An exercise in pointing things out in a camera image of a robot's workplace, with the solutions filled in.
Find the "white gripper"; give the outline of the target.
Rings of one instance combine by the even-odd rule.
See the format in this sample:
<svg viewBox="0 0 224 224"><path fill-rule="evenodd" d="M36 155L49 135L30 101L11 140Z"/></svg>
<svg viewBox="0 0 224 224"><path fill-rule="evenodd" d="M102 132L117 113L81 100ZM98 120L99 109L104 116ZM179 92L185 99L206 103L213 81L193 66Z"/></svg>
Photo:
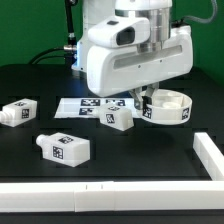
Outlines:
<svg viewBox="0 0 224 224"><path fill-rule="evenodd" d="M153 32L144 18L111 16L88 31L93 42L87 55L87 85L100 97L129 91L137 110L143 108L141 90L146 103L160 82L188 73L193 66L191 28L188 25L171 30L171 37L156 50L141 49Z"/></svg>

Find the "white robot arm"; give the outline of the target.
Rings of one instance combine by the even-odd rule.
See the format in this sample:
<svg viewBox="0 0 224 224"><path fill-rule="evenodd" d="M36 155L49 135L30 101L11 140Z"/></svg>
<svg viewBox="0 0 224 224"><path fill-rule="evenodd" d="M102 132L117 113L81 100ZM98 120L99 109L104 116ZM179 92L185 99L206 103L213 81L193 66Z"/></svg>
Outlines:
<svg viewBox="0 0 224 224"><path fill-rule="evenodd" d="M84 0L83 6L72 69L87 74L94 94L128 91L141 110L161 81L191 70L191 28L171 26L172 0Z"/></svg>

